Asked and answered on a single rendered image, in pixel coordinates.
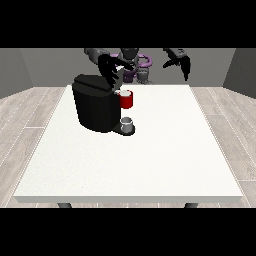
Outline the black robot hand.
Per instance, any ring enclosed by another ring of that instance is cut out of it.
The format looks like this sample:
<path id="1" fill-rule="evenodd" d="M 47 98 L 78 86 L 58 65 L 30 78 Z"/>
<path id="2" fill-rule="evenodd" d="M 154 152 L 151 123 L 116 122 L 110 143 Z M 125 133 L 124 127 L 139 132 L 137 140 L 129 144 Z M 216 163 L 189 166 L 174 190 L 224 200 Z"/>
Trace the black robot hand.
<path id="1" fill-rule="evenodd" d="M 119 79 L 117 75 L 117 66 L 123 66 L 125 69 L 132 71 L 133 67 L 117 57 L 111 57 L 108 54 L 102 54 L 98 57 L 98 69 L 100 74 L 106 79 L 111 87 L 114 87 Z"/>
<path id="2" fill-rule="evenodd" d="M 184 80 L 187 81 L 191 70 L 190 58 L 188 56 L 183 56 L 181 58 L 170 59 L 163 65 L 163 67 L 167 68 L 172 65 L 176 65 L 181 68 L 181 71 L 184 75 Z"/>

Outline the pale grey machine lid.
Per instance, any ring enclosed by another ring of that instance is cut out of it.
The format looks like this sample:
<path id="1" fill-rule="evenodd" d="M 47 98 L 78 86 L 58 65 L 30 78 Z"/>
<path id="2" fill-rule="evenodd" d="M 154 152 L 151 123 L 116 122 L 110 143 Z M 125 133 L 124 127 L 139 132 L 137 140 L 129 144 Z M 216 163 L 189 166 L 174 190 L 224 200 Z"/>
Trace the pale grey machine lid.
<path id="1" fill-rule="evenodd" d="M 123 83 L 123 74 L 124 74 L 124 66 L 116 66 L 116 70 L 117 70 L 117 73 L 116 75 L 118 76 L 117 79 L 115 79 L 115 84 L 114 84 L 114 87 L 112 89 L 112 91 L 114 93 L 117 93 L 120 91 L 120 88 L 122 86 L 122 83 Z"/>

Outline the red pod holder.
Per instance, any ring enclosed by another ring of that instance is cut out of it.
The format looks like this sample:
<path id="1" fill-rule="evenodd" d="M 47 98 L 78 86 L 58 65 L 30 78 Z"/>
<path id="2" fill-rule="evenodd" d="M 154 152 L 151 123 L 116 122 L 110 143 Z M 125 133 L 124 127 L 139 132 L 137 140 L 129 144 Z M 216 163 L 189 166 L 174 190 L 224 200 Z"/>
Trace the red pod holder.
<path id="1" fill-rule="evenodd" d="M 119 93 L 120 107 L 129 109 L 133 106 L 133 92 L 130 90 L 123 90 Z"/>

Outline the black coffee machine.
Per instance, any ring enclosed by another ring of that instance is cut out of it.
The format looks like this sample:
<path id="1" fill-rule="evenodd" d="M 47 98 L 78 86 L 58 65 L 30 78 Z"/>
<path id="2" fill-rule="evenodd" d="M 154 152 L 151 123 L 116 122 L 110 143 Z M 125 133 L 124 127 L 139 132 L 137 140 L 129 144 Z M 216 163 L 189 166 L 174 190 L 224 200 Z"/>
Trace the black coffee machine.
<path id="1" fill-rule="evenodd" d="M 129 133 L 121 131 L 121 110 L 119 92 L 114 93 L 106 79 L 98 75 L 78 75 L 72 84 L 72 91 L 79 122 L 85 128 L 101 133 L 116 132 L 123 136 L 135 133 L 135 126 Z"/>

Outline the small grey cup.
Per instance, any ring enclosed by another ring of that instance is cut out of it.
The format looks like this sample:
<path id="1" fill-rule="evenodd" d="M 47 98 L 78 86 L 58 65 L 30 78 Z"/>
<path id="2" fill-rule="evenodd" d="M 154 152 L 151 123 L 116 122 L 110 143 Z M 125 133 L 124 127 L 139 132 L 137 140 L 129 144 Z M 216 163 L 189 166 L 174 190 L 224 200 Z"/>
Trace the small grey cup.
<path id="1" fill-rule="evenodd" d="M 133 129 L 133 121 L 130 117 L 123 117 L 120 120 L 120 124 L 121 124 L 121 131 L 124 133 L 129 133 Z"/>

